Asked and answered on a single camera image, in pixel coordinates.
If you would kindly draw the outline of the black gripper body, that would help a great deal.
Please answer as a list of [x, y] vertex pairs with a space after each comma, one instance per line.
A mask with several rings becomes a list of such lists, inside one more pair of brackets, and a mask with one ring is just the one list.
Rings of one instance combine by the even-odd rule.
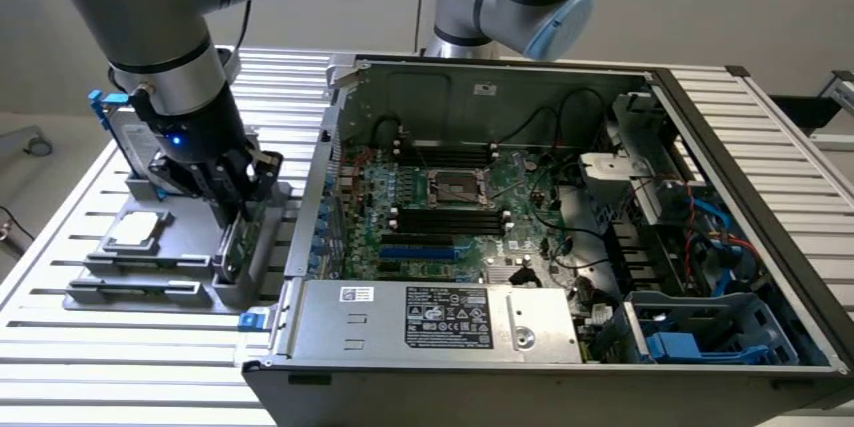
[[129, 94], [129, 104], [173, 161], [181, 164], [222, 161], [230, 169], [246, 168], [252, 160], [249, 141], [229, 90], [221, 90], [200, 109], [181, 115], [158, 114], [146, 90]]

